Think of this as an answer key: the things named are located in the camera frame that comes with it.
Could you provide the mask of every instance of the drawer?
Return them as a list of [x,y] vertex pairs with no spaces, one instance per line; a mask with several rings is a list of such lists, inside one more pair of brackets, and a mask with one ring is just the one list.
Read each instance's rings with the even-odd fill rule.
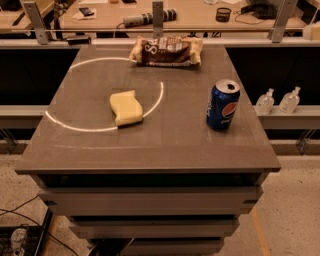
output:
[[236,219],[214,219],[197,216],[170,219],[142,219],[73,222],[70,229],[81,239],[99,238],[178,238],[178,237],[226,237],[239,226]]
[[259,186],[46,189],[39,194],[56,215],[139,216],[248,213]]
[[219,252],[223,245],[220,239],[134,240],[121,255],[204,255]]

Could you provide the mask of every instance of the bag of chips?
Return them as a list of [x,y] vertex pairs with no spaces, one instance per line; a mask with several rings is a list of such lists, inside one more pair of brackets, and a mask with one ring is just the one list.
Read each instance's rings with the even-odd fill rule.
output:
[[138,37],[130,60],[147,66],[181,67],[201,64],[202,39],[196,37]]

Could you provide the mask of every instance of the speckled floor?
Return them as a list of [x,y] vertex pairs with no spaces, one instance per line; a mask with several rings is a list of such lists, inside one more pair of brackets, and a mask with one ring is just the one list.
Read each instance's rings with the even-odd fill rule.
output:
[[[14,209],[39,191],[29,176],[18,176],[14,172],[19,157],[19,154],[0,155],[0,209]],[[319,255],[320,155],[279,156],[279,160],[281,171],[268,176],[262,198],[250,214],[240,217],[240,227],[225,239],[224,247],[216,256]],[[42,223],[46,206],[37,198],[17,212]],[[12,213],[0,216],[0,227],[22,223],[33,224]],[[65,217],[54,218],[50,232],[79,256],[87,255],[89,244],[68,229]],[[42,255],[74,254],[48,239]]]

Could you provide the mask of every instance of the soda can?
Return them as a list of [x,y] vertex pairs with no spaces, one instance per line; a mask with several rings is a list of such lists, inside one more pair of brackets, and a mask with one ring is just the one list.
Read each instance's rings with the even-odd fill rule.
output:
[[227,129],[237,109],[240,86],[233,80],[221,79],[209,95],[207,124],[213,129]]

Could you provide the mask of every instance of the yellow sponge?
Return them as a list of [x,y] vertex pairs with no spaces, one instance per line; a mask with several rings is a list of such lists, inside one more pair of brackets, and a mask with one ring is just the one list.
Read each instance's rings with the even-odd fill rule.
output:
[[110,104],[116,114],[116,126],[142,121],[142,106],[135,98],[134,90],[115,93],[110,96]]

